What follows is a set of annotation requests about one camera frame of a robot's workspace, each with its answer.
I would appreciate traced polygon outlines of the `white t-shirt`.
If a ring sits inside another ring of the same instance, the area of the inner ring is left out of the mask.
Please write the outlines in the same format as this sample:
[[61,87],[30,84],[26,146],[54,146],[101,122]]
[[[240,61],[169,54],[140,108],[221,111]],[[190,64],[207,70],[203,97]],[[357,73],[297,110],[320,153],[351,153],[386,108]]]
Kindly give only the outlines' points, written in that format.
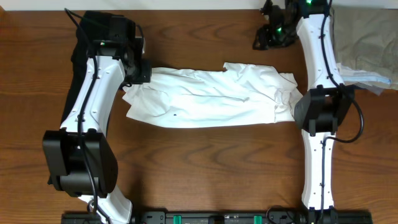
[[152,80],[124,88],[127,117],[163,128],[210,128],[293,121],[302,94],[291,73],[224,63],[224,71],[158,67]]

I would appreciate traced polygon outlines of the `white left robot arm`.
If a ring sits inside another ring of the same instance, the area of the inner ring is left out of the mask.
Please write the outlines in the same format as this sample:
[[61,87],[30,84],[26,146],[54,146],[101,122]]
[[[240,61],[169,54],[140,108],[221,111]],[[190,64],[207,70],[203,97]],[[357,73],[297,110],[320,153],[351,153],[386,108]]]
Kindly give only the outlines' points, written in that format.
[[116,185],[118,162],[106,140],[117,91],[149,83],[151,65],[143,60],[132,77],[116,57],[88,59],[78,96],[58,131],[46,131],[43,150],[48,183],[87,203],[87,214],[67,213],[62,223],[131,223],[132,202]]

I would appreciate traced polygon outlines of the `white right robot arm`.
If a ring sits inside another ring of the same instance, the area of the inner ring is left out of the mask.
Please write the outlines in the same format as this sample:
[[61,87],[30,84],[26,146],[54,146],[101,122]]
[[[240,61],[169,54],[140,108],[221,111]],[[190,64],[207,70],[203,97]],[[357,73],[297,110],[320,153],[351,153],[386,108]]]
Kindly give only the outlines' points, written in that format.
[[256,34],[253,48],[287,47],[296,39],[302,44],[308,89],[297,102],[294,120],[305,148],[305,182],[302,204],[309,212],[329,212],[335,203],[331,192],[333,145],[336,132],[350,106],[357,107],[354,91],[346,87],[336,66],[326,12],[289,14],[274,9],[264,13],[268,23]]

